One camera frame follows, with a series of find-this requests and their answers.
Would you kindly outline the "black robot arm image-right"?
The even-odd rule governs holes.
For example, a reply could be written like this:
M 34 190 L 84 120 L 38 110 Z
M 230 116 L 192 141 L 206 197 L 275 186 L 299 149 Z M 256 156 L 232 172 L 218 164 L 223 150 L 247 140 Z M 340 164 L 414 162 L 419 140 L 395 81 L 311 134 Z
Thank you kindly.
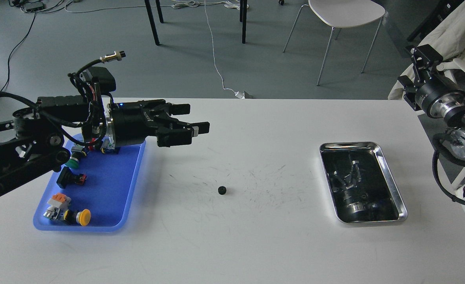
M 465 92 L 438 70 L 443 57 L 430 45 L 408 46 L 413 63 L 414 79 L 398 77 L 404 100 L 415 111 L 422 110 L 429 118 L 442 118 L 447 130 L 432 137 L 434 153 L 432 172 L 437 185 L 452 201 L 465 206 L 465 200 L 450 193 L 441 184 L 437 162 L 440 156 L 450 163 L 465 167 Z

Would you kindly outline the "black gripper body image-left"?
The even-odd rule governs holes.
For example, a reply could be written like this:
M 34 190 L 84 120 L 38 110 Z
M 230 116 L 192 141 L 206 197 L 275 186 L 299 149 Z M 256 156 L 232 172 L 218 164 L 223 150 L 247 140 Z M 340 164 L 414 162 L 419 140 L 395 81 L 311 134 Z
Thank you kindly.
M 158 147 L 182 146 L 192 143 L 191 124 L 168 116 L 164 99 L 108 104 L 106 149 L 143 143 L 154 136 Z

